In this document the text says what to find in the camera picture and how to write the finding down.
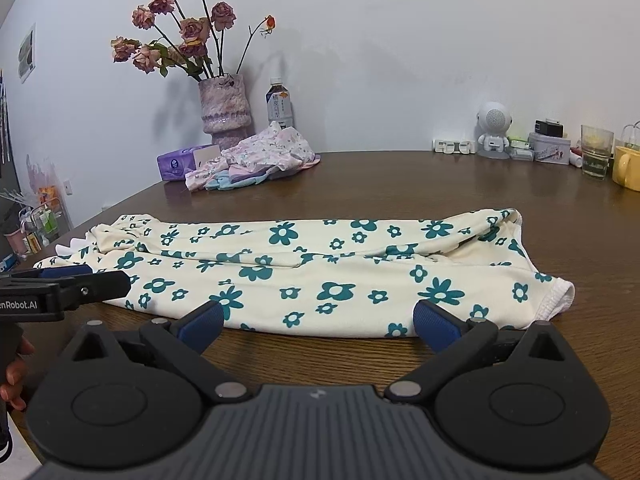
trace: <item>bottle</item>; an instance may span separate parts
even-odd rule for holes
[[[269,124],[277,121],[281,128],[293,126],[291,98],[289,90],[282,85],[281,77],[271,78],[271,88],[267,92],[267,114]]]

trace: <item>white robot figurine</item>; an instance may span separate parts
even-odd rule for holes
[[[485,103],[478,112],[478,124],[482,135],[478,138],[478,155],[489,158],[509,158],[504,151],[509,147],[507,130],[513,123],[511,114],[500,103]]]

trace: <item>vase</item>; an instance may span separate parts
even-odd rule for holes
[[[244,94],[242,75],[224,75],[198,83],[202,104],[202,124],[211,143],[220,150],[235,146],[248,137],[251,124],[249,101]]]

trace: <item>yellow mug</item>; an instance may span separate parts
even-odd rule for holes
[[[613,181],[620,186],[640,191],[640,152],[624,146],[616,147]]]

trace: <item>wooden table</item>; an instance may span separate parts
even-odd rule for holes
[[[576,298],[554,320],[609,401],[609,434],[597,465],[615,480],[640,471],[640,193],[600,182],[571,166],[488,160],[431,152],[329,153],[297,176],[231,192],[189,193],[159,183],[74,229],[83,236],[122,214],[164,222],[276,218],[445,218],[480,208],[515,207],[536,266],[571,280]],[[42,256],[52,254],[47,248]],[[104,304],[67,320],[28,327],[37,376],[79,324],[100,318],[129,329],[148,316]],[[251,386],[373,383],[379,388],[430,353],[416,339],[341,340],[225,330],[206,357]]]

